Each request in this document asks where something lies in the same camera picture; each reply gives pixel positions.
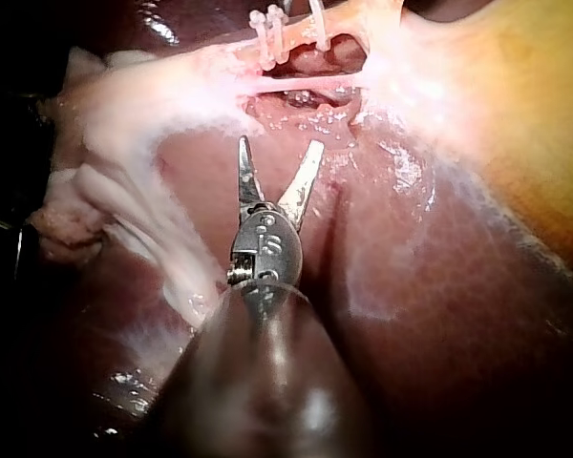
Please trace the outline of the right arm instrument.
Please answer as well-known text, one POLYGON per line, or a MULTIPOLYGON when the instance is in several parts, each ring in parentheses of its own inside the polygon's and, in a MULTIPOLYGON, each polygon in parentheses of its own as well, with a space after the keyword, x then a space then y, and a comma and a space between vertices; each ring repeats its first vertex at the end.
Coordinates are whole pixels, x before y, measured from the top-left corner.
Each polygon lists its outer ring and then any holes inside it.
POLYGON ((233 240, 227 283, 242 289, 246 307, 257 319, 268 318, 299 283, 302 245, 281 209, 261 202, 244 209, 233 240))

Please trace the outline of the right arm instrument jaw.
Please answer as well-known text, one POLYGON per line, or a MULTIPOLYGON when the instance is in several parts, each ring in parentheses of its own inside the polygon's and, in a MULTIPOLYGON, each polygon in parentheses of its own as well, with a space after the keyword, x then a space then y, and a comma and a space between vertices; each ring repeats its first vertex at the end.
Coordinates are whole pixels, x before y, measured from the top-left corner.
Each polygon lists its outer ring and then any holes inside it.
POLYGON ((294 178, 277 201, 278 207, 293 226, 302 225, 324 151, 325 145, 321 141, 312 140, 309 143, 294 178))
POLYGON ((246 135, 242 135, 238 143, 238 191, 242 207, 265 200, 261 185, 256 178, 256 169, 246 135))

